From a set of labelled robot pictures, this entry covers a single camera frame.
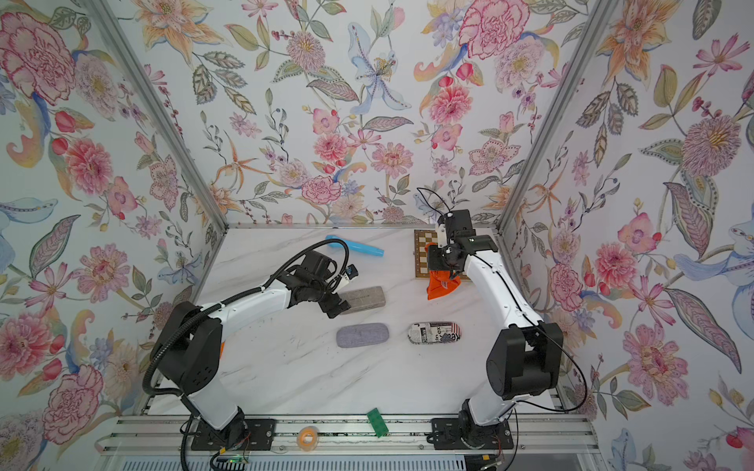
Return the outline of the orange fluffy cloth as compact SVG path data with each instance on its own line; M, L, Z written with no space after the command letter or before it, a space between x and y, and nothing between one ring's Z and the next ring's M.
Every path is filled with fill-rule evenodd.
M456 290L463 280L450 271L430 271L427 299L443 298Z

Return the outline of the grey beige eyeglass case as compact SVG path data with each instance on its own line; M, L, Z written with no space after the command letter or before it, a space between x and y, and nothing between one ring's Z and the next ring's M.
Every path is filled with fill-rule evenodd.
M344 311L344 314L355 314L382 308L387 303L382 287L361 288L360 290L342 292L341 299L345 300L350 306Z

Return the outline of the purple eyeglass case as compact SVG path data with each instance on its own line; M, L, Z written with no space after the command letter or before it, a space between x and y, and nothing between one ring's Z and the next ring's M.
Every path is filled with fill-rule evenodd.
M355 349L380 345L386 343L389 338L390 332L385 324L369 323L339 329L336 334L336 343L341 349Z

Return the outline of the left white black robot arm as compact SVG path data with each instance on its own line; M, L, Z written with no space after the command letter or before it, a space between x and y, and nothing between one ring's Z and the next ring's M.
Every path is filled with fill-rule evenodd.
M229 451L251 436L241 406L219 376L224 347L255 321L302 303L315 303L334 319L351 306L339 288L359 276L317 250L302 251L261 286L224 300L175 305L150 354L143 390L150 396L176 396L193 418L209 429L214 443Z

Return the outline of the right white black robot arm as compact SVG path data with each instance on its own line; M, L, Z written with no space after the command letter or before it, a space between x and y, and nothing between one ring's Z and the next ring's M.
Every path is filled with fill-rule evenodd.
M504 422L517 405L557 386L564 336L524 299L507 273L503 257L486 235L460 237L427 249L430 280L449 288L460 276L471 280L499 328L485 361L487 386L461 405L458 425L435 439L483 449L503 441Z

